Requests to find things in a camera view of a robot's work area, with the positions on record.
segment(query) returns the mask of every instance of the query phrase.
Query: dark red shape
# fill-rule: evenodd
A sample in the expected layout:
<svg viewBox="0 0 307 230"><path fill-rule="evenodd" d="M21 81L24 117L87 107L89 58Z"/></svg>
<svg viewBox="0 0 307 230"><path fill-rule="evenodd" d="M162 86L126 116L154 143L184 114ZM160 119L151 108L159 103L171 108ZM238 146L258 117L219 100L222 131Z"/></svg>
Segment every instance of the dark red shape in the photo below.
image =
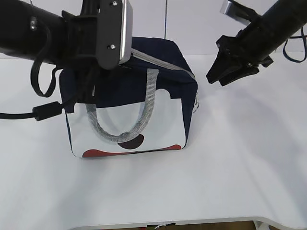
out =
<svg viewBox="0 0 307 230"><path fill-rule="evenodd" d="M163 151L163 150L181 150L182 147L180 145L173 145L164 149L156 149L150 151L142 151L142 152L152 152L152 151ZM134 153L142 153L142 152L121 152L121 153L112 153L112 152L103 152L100 150L92 149L88 150L83 154L84 158L91 158L91 157L110 157L110 156L118 156L118 155L127 155L127 154L134 154Z"/></svg>

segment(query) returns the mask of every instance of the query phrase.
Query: zipper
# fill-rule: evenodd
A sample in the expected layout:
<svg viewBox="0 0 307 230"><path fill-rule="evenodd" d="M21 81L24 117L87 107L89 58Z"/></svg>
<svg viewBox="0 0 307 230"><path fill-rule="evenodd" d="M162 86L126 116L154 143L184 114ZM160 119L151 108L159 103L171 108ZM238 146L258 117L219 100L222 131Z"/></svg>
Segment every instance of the zipper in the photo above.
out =
<svg viewBox="0 0 307 230"><path fill-rule="evenodd" d="M176 65L173 65L171 63L168 63L166 61L162 61L160 59L157 59L155 57L152 57L148 54L145 54L139 50L136 50L136 49L132 49L131 50L132 52L132 55L139 59L139 60L142 60L142 61L146 61L146 62L149 62L151 64L154 64L156 66L160 66L160 67L163 67L165 69L169 69L169 70L182 70L182 71L185 71L186 73L188 73L193 79L195 79L195 75L193 73L191 73L190 71L187 71L186 69L184 68L181 68L179 66L176 66ZM195 104L194 104L194 109L193 109L193 113L196 112L198 110L200 106L200 103L198 101L198 92L196 93L196 96L195 96Z"/></svg>

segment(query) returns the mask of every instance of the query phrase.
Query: navy blue bag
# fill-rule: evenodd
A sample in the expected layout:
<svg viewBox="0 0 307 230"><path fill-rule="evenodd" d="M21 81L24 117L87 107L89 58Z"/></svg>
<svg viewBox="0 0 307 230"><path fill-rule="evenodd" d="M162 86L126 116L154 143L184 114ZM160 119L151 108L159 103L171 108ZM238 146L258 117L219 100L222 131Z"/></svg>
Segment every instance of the navy blue bag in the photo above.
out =
<svg viewBox="0 0 307 230"><path fill-rule="evenodd" d="M69 69L60 75L64 102L76 94L75 78ZM197 87L174 42L134 37L130 60L95 85L96 104L66 107L73 154L100 157L184 148L198 107Z"/></svg>

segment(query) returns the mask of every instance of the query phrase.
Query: gray handle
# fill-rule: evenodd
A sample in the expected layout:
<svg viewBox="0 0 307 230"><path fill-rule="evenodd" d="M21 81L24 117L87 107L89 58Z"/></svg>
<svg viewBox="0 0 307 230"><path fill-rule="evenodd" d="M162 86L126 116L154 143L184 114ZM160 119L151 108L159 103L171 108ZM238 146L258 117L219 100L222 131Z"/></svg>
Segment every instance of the gray handle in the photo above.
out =
<svg viewBox="0 0 307 230"><path fill-rule="evenodd" d="M139 121L136 123L136 125L132 128L130 132L122 133L119 136L114 136L104 131L98 123L96 105L86 104L86 111L94 130L104 139L107 139L115 143L124 143L131 141L135 139L139 134L141 134L141 132L143 132L146 126L148 125L150 117L153 114L154 96L155 96L158 74L159 74L158 69L147 69L145 107Z"/></svg>

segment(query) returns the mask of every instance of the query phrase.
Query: table surface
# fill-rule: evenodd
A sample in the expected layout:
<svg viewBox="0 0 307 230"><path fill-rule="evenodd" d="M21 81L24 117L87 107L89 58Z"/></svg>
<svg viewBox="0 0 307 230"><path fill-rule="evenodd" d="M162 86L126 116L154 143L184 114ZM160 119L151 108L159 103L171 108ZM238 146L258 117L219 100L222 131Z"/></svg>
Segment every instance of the table surface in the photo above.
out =
<svg viewBox="0 0 307 230"><path fill-rule="evenodd" d="M307 63L272 57L260 74L223 88L204 77L215 56L186 56L201 106L181 151L85 160L71 153L63 115L0 121L0 229L240 220L307 229ZM32 92L30 67L0 61L1 112L60 99L58 89L50 99ZM45 86L51 68L42 69Z"/></svg>

